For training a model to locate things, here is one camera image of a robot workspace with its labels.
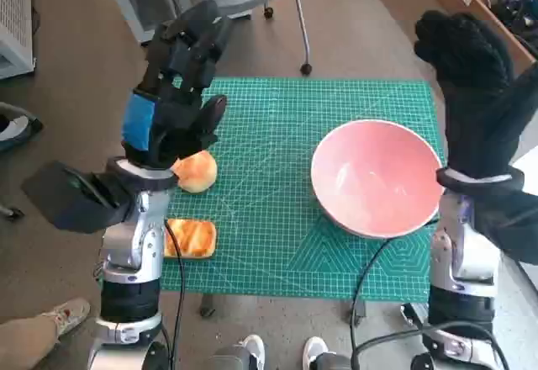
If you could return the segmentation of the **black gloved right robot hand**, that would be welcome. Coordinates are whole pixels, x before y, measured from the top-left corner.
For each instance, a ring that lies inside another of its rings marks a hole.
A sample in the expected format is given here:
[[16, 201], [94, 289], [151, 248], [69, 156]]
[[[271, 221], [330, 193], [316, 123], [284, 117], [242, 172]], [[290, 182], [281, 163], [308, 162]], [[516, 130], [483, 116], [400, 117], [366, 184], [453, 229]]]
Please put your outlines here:
[[508, 175], [537, 110], [537, 65], [516, 76], [504, 42], [468, 13], [429, 10], [415, 33], [445, 100], [447, 166], [474, 179]]

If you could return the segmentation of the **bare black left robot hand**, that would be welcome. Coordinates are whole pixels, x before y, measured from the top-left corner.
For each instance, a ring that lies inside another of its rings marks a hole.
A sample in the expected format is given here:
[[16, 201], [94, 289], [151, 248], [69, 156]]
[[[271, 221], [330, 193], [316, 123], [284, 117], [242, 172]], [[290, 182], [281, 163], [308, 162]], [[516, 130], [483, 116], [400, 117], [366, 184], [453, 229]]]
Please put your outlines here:
[[147, 45], [145, 74], [127, 102], [122, 146], [127, 159], [148, 169], [167, 169], [207, 149], [227, 98], [203, 101], [231, 32], [231, 21], [213, 0], [160, 24]]

